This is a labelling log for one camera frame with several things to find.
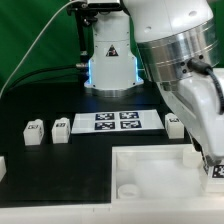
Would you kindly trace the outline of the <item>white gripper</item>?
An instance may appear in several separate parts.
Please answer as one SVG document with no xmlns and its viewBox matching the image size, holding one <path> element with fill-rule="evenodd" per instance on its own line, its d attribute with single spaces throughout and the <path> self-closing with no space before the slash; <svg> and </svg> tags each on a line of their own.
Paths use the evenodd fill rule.
<svg viewBox="0 0 224 224">
<path fill-rule="evenodd" d="M 196 72 L 179 80 L 170 91 L 162 84 L 160 93 L 170 110 L 183 123 L 194 146 L 203 151 L 209 166 L 224 160 L 224 112 L 209 76 Z"/>
</svg>

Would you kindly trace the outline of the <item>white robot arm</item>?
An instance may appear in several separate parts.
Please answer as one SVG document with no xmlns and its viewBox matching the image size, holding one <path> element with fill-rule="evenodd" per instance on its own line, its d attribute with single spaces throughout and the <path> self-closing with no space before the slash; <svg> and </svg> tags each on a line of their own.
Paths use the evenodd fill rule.
<svg viewBox="0 0 224 224">
<path fill-rule="evenodd" d="M 207 0 L 87 0 L 94 11 L 123 10 L 147 75 L 190 134 L 205 162 L 224 160 L 224 76 Z"/>
</svg>

